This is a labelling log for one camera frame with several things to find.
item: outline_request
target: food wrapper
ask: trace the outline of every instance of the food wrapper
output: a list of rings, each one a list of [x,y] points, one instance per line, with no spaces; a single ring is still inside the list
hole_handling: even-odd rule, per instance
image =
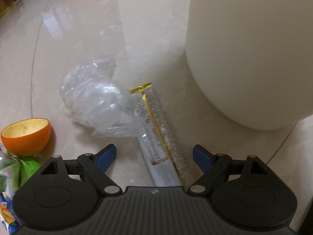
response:
[[[9,234],[20,227],[12,208],[15,192],[39,169],[32,157],[14,157],[6,154],[0,144],[0,220]]]

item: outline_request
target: grout line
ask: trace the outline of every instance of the grout line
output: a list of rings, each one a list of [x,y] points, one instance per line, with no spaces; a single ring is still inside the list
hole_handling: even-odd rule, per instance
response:
[[[47,6],[46,6],[46,8],[43,11],[43,15],[42,15],[42,18],[41,18],[41,23],[40,23],[40,26],[39,26],[39,31],[38,31],[38,35],[37,35],[37,39],[36,39],[36,43],[35,43],[34,55],[32,57],[32,73],[31,73],[31,77],[30,77],[30,115],[31,115],[31,118],[33,118],[33,112],[32,112],[32,77],[33,77],[33,74],[34,74],[35,54],[36,54],[37,43],[38,43],[38,39],[39,39],[39,33],[40,33],[40,29],[41,29],[42,22],[43,22],[43,17],[44,17],[44,14],[46,13],[46,10],[48,8],[49,1],[50,0],[48,0]]]
[[[283,141],[283,143],[278,147],[278,149],[276,150],[276,152],[274,153],[274,155],[267,161],[266,165],[269,164],[269,162],[274,158],[274,156],[278,153],[278,151],[282,148],[282,146],[284,145],[284,143],[286,142],[286,140],[289,138],[289,135],[293,132],[295,126],[297,125],[297,123],[295,123],[295,125],[292,127],[291,131],[288,133],[287,137],[285,138],[285,140]]]

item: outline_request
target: halved orange peel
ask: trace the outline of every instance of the halved orange peel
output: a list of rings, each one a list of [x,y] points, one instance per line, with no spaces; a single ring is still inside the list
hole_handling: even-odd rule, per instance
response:
[[[45,118],[31,118],[5,127],[1,140],[5,148],[17,156],[38,154],[48,143],[51,125]]]

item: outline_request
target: glossy beige floor tile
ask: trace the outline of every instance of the glossy beige floor tile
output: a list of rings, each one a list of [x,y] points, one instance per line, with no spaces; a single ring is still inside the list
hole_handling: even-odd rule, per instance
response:
[[[297,230],[313,197],[313,116],[297,123],[294,130],[269,162],[269,167],[293,190],[298,209],[291,227]]]
[[[30,116],[33,43],[38,37],[32,78],[32,111],[34,117],[49,119],[53,127],[51,141],[41,153],[42,158],[54,153],[64,159],[73,159],[82,153],[96,153],[114,143],[118,156],[108,171],[109,176],[123,188],[152,185],[135,139],[94,138],[91,129],[73,124],[64,113],[58,90],[60,81],[77,64],[107,54],[115,55],[114,79],[127,88],[153,83],[195,179],[200,176],[191,156],[195,144],[203,145],[212,153],[224,152],[237,159],[258,155],[267,162],[290,133],[292,127],[276,131],[243,127],[222,115],[201,93],[189,72],[185,56],[189,0],[38,2],[40,5],[36,9],[26,6],[23,19],[16,17],[19,24],[26,27],[27,34],[24,30],[18,32],[18,24],[11,27],[7,26],[8,22],[0,21],[0,31],[4,30],[0,37],[2,42],[6,40],[4,36],[9,38],[9,33],[16,34],[4,47],[0,46],[5,51],[1,51],[0,56],[7,64],[13,64],[13,67],[5,67],[2,63],[0,87],[8,89],[1,100],[9,99],[7,105],[17,114],[4,115],[7,105],[2,101],[0,123],[4,127]],[[12,17],[19,13],[14,11],[17,9],[11,12]],[[17,49],[24,58],[14,56]],[[11,78],[19,82],[8,88],[7,84],[12,84]]]

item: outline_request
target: white logo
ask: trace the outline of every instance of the white logo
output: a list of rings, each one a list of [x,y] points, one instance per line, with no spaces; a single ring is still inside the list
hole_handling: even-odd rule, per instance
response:
[[[152,194],[156,195],[157,193],[159,193],[160,191],[158,189],[154,189],[151,191]]]

